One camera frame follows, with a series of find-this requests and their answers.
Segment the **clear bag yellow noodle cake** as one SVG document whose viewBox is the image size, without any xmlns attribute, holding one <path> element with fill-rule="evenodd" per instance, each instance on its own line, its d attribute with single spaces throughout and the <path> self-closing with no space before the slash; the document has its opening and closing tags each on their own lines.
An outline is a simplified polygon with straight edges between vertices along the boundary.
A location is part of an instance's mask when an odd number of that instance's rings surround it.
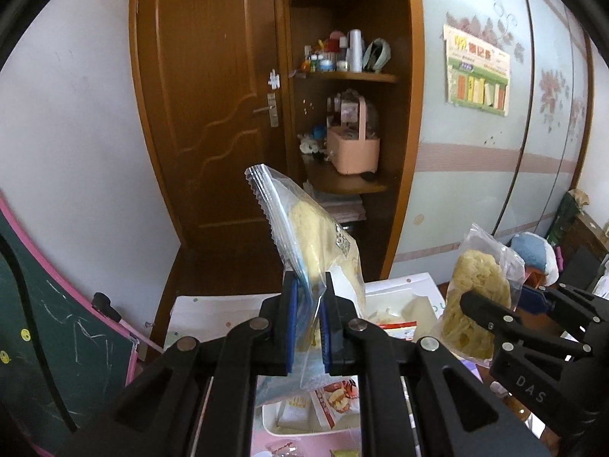
<svg viewBox="0 0 609 457">
<path fill-rule="evenodd" d="M 515 310 L 525 282 L 518 253 L 471 226 L 458 248 L 446 305 L 435 332 L 456 355 L 488 366 L 504 317 Z"/>
</svg>

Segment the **blue yellow bread package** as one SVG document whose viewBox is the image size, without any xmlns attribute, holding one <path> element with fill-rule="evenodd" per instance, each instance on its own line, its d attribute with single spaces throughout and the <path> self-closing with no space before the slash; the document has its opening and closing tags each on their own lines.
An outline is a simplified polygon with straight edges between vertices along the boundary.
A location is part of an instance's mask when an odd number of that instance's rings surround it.
<svg viewBox="0 0 609 457">
<path fill-rule="evenodd" d="M 365 290 L 354 237 L 303 188 L 265 164 L 247 168 L 245 177 L 271 227 L 284 275 L 294 271 L 299 282 L 292 373 L 258 382 L 256 402 L 264 404 L 313 391 L 333 379 L 324 368 L 319 324 L 325 273 L 332 275 L 335 297 L 349 300 L 356 316 L 365 308 Z"/>
</svg>

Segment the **pink plastic stool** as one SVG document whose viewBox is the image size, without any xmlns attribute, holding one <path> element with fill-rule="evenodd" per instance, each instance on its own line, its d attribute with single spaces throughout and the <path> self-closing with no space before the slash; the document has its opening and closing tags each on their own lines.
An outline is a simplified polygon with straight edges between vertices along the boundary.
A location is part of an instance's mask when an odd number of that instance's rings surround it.
<svg viewBox="0 0 609 457">
<path fill-rule="evenodd" d="M 539 289 L 546 284 L 544 271 L 532 266 L 525 265 L 525 285 L 532 289 Z"/>
</svg>

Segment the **blue white cushion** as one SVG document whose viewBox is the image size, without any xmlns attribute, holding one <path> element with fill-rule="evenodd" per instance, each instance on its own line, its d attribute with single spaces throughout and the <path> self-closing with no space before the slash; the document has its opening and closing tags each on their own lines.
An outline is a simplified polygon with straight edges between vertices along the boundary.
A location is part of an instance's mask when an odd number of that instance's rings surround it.
<svg viewBox="0 0 609 457">
<path fill-rule="evenodd" d="M 532 232 L 516 233 L 510 242 L 510 248 L 525 261 L 525 268 L 540 272 L 543 275 L 541 284 L 551 286 L 560 277 L 554 248 L 545 238 Z"/>
</svg>

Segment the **white plastic storage bin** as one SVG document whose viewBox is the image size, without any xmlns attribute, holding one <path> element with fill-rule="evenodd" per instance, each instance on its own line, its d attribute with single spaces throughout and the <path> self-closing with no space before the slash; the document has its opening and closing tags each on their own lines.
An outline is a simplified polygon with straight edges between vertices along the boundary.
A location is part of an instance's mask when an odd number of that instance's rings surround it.
<svg viewBox="0 0 609 457">
<path fill-rule="evenodd" d="M 356 316 L 349 300 L 336 299 L 341 319 L 341 370 L 329 383 L 357 377 L 360 398 L 359 425 L 339 431 L 322 431 L 311 402 L 310 392 L 301 392 L 275 402 L 259 404 L 263 429 L 276 438 L 329 439 L 356 429 L 366 434 L 381 430 L 389 409 L 409 415 L 402 382 L 402 370 L 417 355 L 418 339 L 437 323 L 445 300 L 429 273 L 368 283 L 365 308 Z M 412 342 L 389 336 L 381 324 L 417 322 Z"/>
</svg>

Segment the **red white cookie packet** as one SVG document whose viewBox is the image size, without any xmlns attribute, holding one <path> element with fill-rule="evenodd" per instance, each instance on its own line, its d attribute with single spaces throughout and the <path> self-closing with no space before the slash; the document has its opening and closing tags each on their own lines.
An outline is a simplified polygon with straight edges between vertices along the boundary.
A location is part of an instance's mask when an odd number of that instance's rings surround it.
<svg viewBox="0 0 609 457">
<path fill-rule="evenodd" d="M 405 340 L 406 342 L 412 342 L 415 337 L 417 322 L 398 322 L 381 324 L 380 328 L 383 329 L 389 336 L 395 339 Z"/>
</svg>

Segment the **red white snack bag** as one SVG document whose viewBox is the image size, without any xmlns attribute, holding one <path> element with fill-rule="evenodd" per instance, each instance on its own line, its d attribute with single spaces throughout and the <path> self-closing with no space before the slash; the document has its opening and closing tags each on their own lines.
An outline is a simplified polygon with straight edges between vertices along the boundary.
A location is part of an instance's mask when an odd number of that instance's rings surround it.
<svg viewBox="0 0 609 457">
<path fill-rule="evenodd" d="M 310 393 L 322 431 L 339 431 L 359 425 L 360 398 L 357 377 L 345 377 Z"/>
</svg>

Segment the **cartoon face table cover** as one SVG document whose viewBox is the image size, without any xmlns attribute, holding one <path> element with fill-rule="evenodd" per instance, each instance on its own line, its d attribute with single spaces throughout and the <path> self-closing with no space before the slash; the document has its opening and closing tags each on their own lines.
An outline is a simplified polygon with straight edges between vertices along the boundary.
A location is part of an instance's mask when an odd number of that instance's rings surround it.
<svg viewBox="0 0 609 457">
<path fill-rule="evenodd" d="M 332 288 L 319 315 L 305 308 L 296 274 L 281 293 L 180 296 L 171 319 L 187 326 L 172 336 L 219 345 L 204 436 L 248 444 L 256 400 L 287 396 L 290 383 L 357 377 L 365 456 L 545 456 L 544 444 L 433 337 L 406 342 L 358 318 L 352 301 Z"/>
</svg>

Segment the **wooden corner shelf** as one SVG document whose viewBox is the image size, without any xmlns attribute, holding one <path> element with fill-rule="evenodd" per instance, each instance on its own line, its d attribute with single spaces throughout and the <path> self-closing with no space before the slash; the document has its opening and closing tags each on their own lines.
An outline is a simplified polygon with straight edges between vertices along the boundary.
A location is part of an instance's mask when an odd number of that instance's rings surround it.
<svg viewBox="0 0 609 457">
<path fill-rule="evenodd" d="M 367 281 L 387 278 L 412 188 L 423 86 L 422 0 L 288 0 L 292 128 L 300 177 L 320 192 L 360 195 L 367 218 L 347 223 Z M 380 139 L 376 173 L 343 176 L 327 157 L 327 129 L 355 128 L 367 102 L 367 138 Z"/>
</svg>

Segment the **brown wooden door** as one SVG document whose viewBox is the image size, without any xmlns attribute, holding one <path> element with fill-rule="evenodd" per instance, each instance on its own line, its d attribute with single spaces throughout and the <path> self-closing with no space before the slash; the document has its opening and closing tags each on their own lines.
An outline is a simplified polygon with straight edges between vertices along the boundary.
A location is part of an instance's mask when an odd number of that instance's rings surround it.
<svg viewBox="0 0 609 457">
<path fill-rule="evenodd" d="M 201 253 L 273 249 L 246 180 L 286 166 L 276 0 L 132 0 L 133 77 L 171 221 Z"/>
</svg>

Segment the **pink handled basket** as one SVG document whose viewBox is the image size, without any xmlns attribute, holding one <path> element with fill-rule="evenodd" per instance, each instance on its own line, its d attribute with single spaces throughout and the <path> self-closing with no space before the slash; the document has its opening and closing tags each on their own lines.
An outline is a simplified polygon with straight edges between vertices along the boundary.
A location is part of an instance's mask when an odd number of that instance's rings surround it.
<svg viewBox="0 0 609 457">
<path fill-rule="evenodd" d="M 327 129 L 327 157 L 339 174 L 358 176 L 376 173 L 380 156 L 380 139 L 367 138 L 367 102 L 359 97 L 356 103 L 355 128 L 346 123 Z"/>
</svg>

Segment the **wall poster chart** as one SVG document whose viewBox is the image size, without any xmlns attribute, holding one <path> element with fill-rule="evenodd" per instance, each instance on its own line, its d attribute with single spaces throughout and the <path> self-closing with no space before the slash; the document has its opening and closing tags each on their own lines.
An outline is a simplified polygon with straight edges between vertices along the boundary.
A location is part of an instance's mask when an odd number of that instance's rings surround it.
<svg viewBox="0 0 609 457">
<path fill-rule="evenodd" d="M 496 46 L 445 24 L 446 99 L 456 106 L 507 117 L 511 57 Z"/>
</svg>

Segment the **green chalkboard pink frame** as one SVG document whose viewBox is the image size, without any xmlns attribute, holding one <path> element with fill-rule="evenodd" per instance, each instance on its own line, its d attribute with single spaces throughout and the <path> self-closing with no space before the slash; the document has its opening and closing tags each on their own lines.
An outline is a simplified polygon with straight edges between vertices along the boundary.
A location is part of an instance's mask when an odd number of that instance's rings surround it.
<svg viewBox="0 0 609 457">
<path fill-rule="evenodd" d="M 1 406 L 54 456 L 136 377 L 142 340 L 94 310 L 1 206 Z"/>
</svg>

